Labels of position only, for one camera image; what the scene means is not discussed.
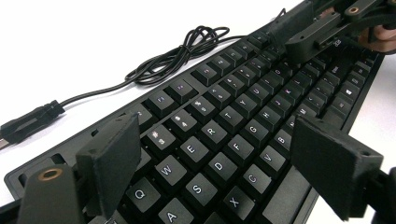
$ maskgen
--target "hand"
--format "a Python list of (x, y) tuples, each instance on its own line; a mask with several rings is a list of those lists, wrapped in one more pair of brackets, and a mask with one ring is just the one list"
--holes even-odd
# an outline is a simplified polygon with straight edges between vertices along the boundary
[[(320, 17), (325, 17), (334, 12), (334, 8), (330, 7), (320, 14)], [(368, 29), (361, 32), (359, 36), (359, 43), (366, 47), (378, 52), (389, 52), (396, 50), (396, 30), (387, 30), (382, 25), (374, 28), (374, 34), (377, 40), (373, 43), (368, 43)]]

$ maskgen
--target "black cable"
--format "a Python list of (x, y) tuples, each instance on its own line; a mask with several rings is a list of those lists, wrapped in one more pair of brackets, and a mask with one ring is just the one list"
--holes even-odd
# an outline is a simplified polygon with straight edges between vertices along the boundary
[(165, 54), (153, 57), (141, 63), (134, 71), (130, 72), (125, 77), (125, 81), (121, 84), (72, 97), (61, 102), (60, 105), (69, 105), (75, 101), (87, 97), (115, 91), (129, 85), (132, 82), (138, 85), (157, 84), (170, 75), (173, 75), (183, 64), (187, 63), (189, 59), (199, 58), (207, 54), (220, 43), (229, 41), (231, 39), (244, 37), (243, 35), (237, 35), (219, 40), (229, 32), (230, 29), (228, 27), (218, 27), (212, 29), (206, 26), (198, 26), (195, 30), (191, 30), (187, 33), (183, 45), (180, 45), (175, 49), (169, 50)]
[(52, 101), (18, 119), (3, 124), (0, 126), (0, 149), (9, 144), (19, 143), (33, 133), (44, 129), (64, 113), (64, 106), (66, 105), (94, 95), (119, 90), (133, 82), (138, 85), (157, 84), (173, 75), (189, 59), (199, 58), (207, 54), (220, 43), (243, 37), (238, 35), (220, 40), (229, 32), (230, 29), (227, 27), (212, 29), (206, 26), (198, 26), (195, 30), (187, 33), (182, 45), (143, 62), (129, 73), (121, 84), (99, 91), (87, 92), (67, 99), (60, 104), (57, 101)]

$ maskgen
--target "black keyboard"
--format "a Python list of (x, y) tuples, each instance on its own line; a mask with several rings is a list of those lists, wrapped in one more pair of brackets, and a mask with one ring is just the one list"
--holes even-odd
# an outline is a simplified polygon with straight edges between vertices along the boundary
[(125, 113), (138, 113), (142, 159), (115, 219), (128, 223), (304, 223), (318, 195), (290, 165), (297, 115), (348, 132), (383, 57), (343, 38), (289, 63), (267, 26), (51, 148), (6, 176), (26, 179)]

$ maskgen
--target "white background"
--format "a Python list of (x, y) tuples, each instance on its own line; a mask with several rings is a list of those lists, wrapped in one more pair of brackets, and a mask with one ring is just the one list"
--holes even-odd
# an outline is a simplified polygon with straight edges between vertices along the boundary
[[(182, 44), (198, 25), (227, 26), (227, 36), (247, 35), (300, 1), (1, 1), (0, 124), (52, 100), (117, 85), (148, 58)], [(386, 74), (395, 73), (389, 66)], [(371, 91), (375, 101), (364, 105), (351, 134), (375, 150), (394, 150), (395, 121), (387, 106), (396, 83), (382, 76)], [(69, 105), (50, 127), (0, 151), (0, 177), (105, 115), (126, 105), (147, 89), (132, 85)], [(395, 165), (386, 157), (384, 171)], [(13, 201), (0, 183), (0, 206)], [(370, 223), (372, 214), (364, 221)], [(318, 201), (309, 223), (341, 223)]]

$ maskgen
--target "usb connector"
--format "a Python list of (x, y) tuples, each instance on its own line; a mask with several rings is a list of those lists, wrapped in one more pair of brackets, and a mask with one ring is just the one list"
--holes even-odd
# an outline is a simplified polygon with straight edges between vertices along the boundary
[(52, 101), (3, 124), (0, 127), (0, 149), (23, 141), (52, 123), (63, 112), (64, 108), (57, 101)]

